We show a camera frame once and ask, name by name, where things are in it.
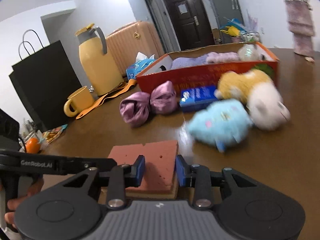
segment dark brown door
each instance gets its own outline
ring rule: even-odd
[[[202,0],[164,0],[182,50],[214,45]]]

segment finger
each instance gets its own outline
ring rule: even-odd
[[[33,196],[33,195],[39,193],[42,189],[43,184],[44,184],[43,178],[39,178],[35,184],[32,184],[29,187],[28,192],[27,192],[27,196],[30,197],[30,196]]]
[[[13,224],[14,223],[14,212],[9,212],[4,215],[4,220],[8,224]]]
[[[20,203],[22,201],[24,201],[27,198],[27,196],[25,197],[21,197],[21,198],[15,198],[15,199],[10,199],[7,203],[8,208],[12,211],[15,211],[17,209],[17,207],[20,205]]]

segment brown wooden table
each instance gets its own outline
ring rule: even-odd
[[[320,239],[320,53],[307,62],[291,49],[273,49],[280,58],[279,91],[292,120],[275,132],[252,129],[248,139],[225,154],[194,142],[183,125],[193,114],[157,115],[131,129],[119,114],[120,101],[139,91],[104,103],[87,116],[73,121],[45,154],[107,157],[115,145],[176,139],[188,163],[206,165],[212,171],[233,167],[291,196],[306,212],[299,240]]]

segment orange strap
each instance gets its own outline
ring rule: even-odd
[[[106,93],[104,96],[100,97],[97,101],[95,101],[95,103],[90,106],[87,109],[84,109],[80,114],[78,114],[78,116],[76,117],[76,119],[80,119],[82,117],[84,117],[87,113],[91,112],[93,109],[97,108],[98,106],[101,106],[104,102],[104,100],[108,99],[108,98],[115,98],[125,92],[127,92],[130,87],[134,86],[137,83],[137,81],[135,79],[130,79],[128,83],[123,82],[121,83],[119,86],[117,86],[115,89],[111,90],[109,93]]]

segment vase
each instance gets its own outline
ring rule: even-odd
[[[313,57],[312,37],[315,35],[311,12],[307,3],[302,1],[285,1],[288,12],[289,31],[293,33],[294,52]]]

